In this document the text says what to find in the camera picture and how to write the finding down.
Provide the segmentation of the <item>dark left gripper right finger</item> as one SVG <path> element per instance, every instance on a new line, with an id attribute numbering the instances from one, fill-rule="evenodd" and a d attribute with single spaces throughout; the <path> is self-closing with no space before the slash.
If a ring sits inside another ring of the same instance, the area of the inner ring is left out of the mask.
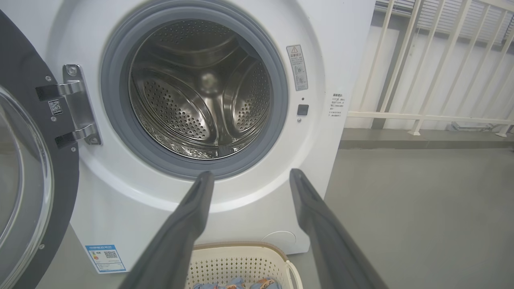
<path id="1" fill-rule="evenodd" d="M 380 277 L 336 215 L 300 169 L 290 170 L 298 225 L 310 238 L 323 289 L 386 289 Z"/>

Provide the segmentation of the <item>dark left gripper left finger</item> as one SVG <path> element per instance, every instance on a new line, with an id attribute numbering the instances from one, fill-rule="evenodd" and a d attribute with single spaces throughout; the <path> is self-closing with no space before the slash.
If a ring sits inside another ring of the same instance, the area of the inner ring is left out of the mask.
<path id="1" fill-rule="evenodd" d="M 213 190 L 213 174 L 200 173 L 123 280 L 121 289 L 185 288 L 194 243 L 207 225 Z"/>

